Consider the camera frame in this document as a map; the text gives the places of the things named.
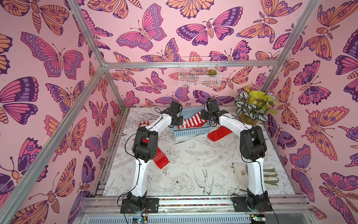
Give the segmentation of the red white striped sock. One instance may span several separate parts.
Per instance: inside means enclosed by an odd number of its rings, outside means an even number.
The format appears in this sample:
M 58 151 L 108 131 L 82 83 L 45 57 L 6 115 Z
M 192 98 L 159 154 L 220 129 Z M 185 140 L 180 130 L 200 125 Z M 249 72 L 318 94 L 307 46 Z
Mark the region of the red white striped sock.
M 207 123 L 207 120 L 203 120 L 201 118 L 201 112 L 196 113 L 189 119 L 183 119 L 182 125 L 178 126 L 179 130 L 188 129 L 188 128 L 195 128 L 195 127 L 202 127 Z

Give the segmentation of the plain red sock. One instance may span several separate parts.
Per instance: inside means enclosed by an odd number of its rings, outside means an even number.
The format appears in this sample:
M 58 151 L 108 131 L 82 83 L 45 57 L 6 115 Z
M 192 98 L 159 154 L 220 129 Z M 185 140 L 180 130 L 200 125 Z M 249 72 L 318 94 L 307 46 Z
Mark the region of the plain red sock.
M 221 126 L 217 130 L 210 132 L 208 134 L 208 139 L 213 142 L 216 142 L 231 133 L 232 133 L 232 131 L 230 129 L 228 129 L 227 127 Z

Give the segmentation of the red nutcracker sock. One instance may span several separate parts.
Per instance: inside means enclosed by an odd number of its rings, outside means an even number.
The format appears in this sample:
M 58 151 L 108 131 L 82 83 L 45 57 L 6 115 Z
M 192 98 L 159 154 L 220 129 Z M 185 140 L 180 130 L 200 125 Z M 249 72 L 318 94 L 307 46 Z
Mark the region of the red nutcracker sock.
M 139 123 L 139 128 L 146 128 L 150 125 L 150 122 L 149 121 L 141 121 Z

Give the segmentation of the red patterned christmas sock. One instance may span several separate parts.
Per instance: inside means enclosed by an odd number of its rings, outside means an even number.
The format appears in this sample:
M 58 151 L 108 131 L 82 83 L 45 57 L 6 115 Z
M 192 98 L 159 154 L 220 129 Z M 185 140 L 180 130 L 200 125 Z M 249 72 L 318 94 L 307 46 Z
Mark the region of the red patterned christmas sock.
M 157 151 L 155 151 L 154 148 L 149 145 L 149 141 L 147 139 L 142 140 L 141 143 L 145 147 L 142 160 L 145 162 L 153 160 L 159 169 L 163 169 L 166 165 L 169 164 L 169 159 L 165 153 L 159 149 L 159 147 L 157 148 Z

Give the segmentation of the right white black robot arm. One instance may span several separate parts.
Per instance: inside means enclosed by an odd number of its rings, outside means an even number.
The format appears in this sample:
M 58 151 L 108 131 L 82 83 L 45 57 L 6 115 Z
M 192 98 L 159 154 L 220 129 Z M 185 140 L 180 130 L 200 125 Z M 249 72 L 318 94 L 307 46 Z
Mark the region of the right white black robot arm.
M 241 122 L 226 110 L 221 110 L 217 100 L 211 98 L 206 100 L 204 109 L 201 111 L 201 118 L 211 124 L 224 126 L 240 137 L 241 158 L 247 164 L 249 173 L 248 208 L 251 211 L 257 211 L 269 204 L 263 172 L 267 145 L 261 127 Z

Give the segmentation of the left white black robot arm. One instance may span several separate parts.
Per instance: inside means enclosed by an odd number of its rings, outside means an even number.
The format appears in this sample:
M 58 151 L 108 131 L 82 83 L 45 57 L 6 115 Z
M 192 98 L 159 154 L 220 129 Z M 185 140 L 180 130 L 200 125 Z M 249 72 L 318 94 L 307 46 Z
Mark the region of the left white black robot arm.
M 183 124 L 182 104 L 172 102 L 168 108 L 160 111 L 157 120 L 146 127 L 139 127 L 134 136 L 132 154 L 135 158 L 135 177 L 132 189 L 122 195 L 121 210 L 143 213 L 147 205 L 147 176 L 149 165 L 154 161 L 158 152 L 159 134 L 166 128 Z

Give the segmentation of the light blue plastic basket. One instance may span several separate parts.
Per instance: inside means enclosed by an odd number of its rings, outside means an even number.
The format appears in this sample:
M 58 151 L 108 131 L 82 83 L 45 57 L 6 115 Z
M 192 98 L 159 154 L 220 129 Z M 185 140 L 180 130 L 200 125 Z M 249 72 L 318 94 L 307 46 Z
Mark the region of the light blue plastic basket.
M 186 109 L 182 110 L 181 116 L 183 116 L 184 119 L 189 119 L 203 109 L 204 109 L 203 106 L 202 107 L 194 107 L 194 108 L 186 108 Z M 179 130 L 177 126 L 174 126 L 172 128 L 172 131 L 173 131 L 175 137 L 184 137 L 184 136 L 189 136 L 189 135 L 209 133 L 211 131 L 211 126 L 208 123 L 205 123 L 201 127 L 191 127 L 191 128 L 181 129 L 181 130 Z

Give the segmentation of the potted plant in glass vase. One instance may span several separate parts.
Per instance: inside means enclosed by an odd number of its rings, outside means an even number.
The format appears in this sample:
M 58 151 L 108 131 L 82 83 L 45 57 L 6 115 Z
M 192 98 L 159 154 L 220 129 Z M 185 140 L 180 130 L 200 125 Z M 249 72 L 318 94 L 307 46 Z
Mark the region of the potted plant in glass vase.
M 249 86 L 239 89 L 235 98 L 236 115 L 251 126 L 268 122 L 270 114 L 277 114 L 274 107 L 278 105 L 280 103 L 272 93 L 250 90 Z

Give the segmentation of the small green succulent plant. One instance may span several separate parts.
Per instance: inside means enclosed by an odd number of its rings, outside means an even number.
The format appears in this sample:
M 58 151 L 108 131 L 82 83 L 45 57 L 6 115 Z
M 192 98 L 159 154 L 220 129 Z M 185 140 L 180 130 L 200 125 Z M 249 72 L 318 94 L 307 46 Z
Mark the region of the small green succulent plant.
M 208 75 L 208 76 L 216 76 L 216 75 L 217 75 L 217 71 L 216 71 L 216 70 L 208 70 L 207 75 Z

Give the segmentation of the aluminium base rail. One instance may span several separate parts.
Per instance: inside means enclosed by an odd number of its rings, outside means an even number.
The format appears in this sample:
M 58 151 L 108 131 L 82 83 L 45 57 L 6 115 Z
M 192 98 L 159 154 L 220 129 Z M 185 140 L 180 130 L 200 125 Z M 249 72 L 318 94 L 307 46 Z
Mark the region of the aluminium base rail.
M 140 212 L 124 211 L 116 197 L 84 200 L 76 224 L 317 224 L 308 200 L 271 195 L 269 204 L 251 211 L 244 195 L 149 197 Z

